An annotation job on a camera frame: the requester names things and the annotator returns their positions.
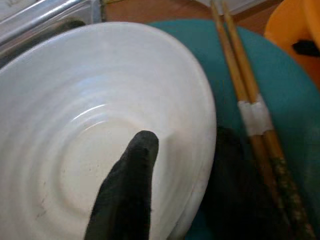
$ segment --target white tape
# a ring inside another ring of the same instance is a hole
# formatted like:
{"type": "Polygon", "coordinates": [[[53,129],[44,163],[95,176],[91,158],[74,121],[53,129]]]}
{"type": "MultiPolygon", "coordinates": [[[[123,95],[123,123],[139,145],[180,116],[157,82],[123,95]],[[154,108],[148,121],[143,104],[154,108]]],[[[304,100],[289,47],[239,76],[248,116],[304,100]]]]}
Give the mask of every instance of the white tape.
{"type": "Polygon", "coordinates": [[[238,101],[238,108],[240,110],[247,135],[249,137],[257,135],[257,122],[253,115],[251,104],[247,101],[238,101]]]}
{"type": "Polygon", "coordinates": [[[249,137],[263,135],[265,131],[274,129],[269,110],[260,94],[253,104],[239,101],[238,108],[249,137]]]}
{"type": "Polygon", "coordinates": [[[265,131],[274,129],[269,110],[260,94],[257,96],[256,102],[251,105],[251,109],[257,122],[257,132],[260,135],[265,131]]]}

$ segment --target white bowl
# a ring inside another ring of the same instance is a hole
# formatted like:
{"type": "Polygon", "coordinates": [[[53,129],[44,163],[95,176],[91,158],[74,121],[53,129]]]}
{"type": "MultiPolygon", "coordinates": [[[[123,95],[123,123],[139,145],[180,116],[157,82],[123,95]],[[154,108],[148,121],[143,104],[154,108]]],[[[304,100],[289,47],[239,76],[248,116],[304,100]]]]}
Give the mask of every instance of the white bowl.
{"type": "Polygon", "coordinates": [[[156,28],[101,23],[2,68],[1,239],[81,240],[100,184],[140,130],[159,138],[150,239],[163,240],[186,205],[198,209],[205,189],[188,201],[214,157],[213,96],[193,55],[156,28]]]}

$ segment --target black object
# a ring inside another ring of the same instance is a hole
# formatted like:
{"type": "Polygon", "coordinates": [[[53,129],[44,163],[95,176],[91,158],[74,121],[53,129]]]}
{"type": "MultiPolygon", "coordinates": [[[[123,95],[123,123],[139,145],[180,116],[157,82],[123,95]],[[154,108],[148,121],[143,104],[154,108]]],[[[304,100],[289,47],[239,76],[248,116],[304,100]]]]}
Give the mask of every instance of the black object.
{"type": "Polygon", "coordinates": [[[85,240],[147,240],[151,185],[159,141],[140,131],[103,181],[93,206],[85,240]]]}
{"type": "Polygon", "coordinates": [[[314,41],[299,40],[292,45],[297,54],[311,57],[320,57],[320,51],[314,41]]]}
{"type": "Polygon", "coordinates": [[[217,129],[213,168],[201,210],[217,240],[293,239],[255,167],[245,159],[241,140],[230,129],[217,129]]]}

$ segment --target wooden table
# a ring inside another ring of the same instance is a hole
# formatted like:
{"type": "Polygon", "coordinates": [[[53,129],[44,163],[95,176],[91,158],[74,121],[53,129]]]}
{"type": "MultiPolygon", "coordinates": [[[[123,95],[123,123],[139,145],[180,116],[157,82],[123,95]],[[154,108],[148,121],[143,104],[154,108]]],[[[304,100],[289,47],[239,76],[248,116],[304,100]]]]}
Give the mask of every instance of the wooden table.
{"type": "MultiPolygon", "coordinates": [[[[263,34],[270,14],[281,0],[268,0],[234,16],[236,23],[263,34]]],[[[105,4],[107,21],[151,23],[174,19],[211,19],[209,7],[195,0],[122,0],[105,4]]]]}

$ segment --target teal tray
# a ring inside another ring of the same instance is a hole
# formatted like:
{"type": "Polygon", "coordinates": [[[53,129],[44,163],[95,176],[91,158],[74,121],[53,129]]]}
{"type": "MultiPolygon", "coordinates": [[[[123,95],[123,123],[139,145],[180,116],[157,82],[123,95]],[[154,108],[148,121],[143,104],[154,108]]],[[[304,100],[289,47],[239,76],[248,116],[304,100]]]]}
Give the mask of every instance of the teal tray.
{"type": "MultiPolygon", "coordinates": [[[[210,20],[150,24],[181,41],[209,80],[218,126],[245,137],[237,99],[215,25],[210,20]]],[[[268,106],[289,169],[299,187],[316,235],[320,236],[320,93],[301,67],[265,38],[239,28],[260,91],[268,106]]],[[[198,212],[186,239],[213,239],[198,212]]]]}

